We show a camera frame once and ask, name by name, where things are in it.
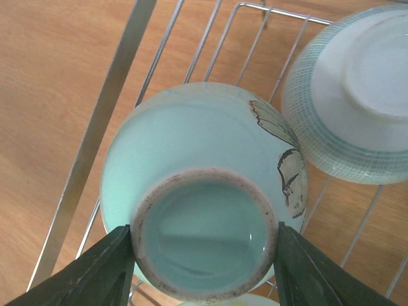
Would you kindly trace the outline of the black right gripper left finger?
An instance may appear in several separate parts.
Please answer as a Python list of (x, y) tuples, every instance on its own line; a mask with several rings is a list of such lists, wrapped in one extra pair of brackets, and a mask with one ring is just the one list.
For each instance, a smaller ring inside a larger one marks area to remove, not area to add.
[(135, 257), (129, 225), (118, 226), (60, 272), (8, 305), (127, 305)]

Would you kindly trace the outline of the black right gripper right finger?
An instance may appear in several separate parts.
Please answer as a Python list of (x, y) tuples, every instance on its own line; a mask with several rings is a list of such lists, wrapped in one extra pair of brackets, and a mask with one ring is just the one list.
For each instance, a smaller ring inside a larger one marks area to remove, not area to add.
[(281, 305), (394, 305), (347, 273), (306, 238), (279, 223), (273, 263)]

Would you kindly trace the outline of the yellow blue patterned bowl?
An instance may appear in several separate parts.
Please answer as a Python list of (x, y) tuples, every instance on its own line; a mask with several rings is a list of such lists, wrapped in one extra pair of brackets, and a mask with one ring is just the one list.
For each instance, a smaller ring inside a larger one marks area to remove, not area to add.
[(237, 298), (225, 300), (222, 302), (182, 302), (178, 306), (280, 306), (280, 303), (264, 296), (246, 293)]

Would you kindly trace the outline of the pale green bowl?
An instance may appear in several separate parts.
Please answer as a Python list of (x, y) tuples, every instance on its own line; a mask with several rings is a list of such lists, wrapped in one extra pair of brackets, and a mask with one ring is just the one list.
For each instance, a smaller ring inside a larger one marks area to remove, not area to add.
[(215, 303), (273, 276), (278, 224), (300, 230), (308, 195), (300, 144), (279, 111), (234, 85), (193, 82), (126, 117), (99, 200), (107, 231), (130, 227), (137, 277)]

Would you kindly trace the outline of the green ring patterned bowl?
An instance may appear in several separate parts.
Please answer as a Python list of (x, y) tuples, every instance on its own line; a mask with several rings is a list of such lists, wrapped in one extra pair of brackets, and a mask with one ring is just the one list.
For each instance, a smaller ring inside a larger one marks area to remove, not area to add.
[(407, 180), (407, 6), (326, 26), (292, 64), (281, 106), (321, 171), (359, 184)]

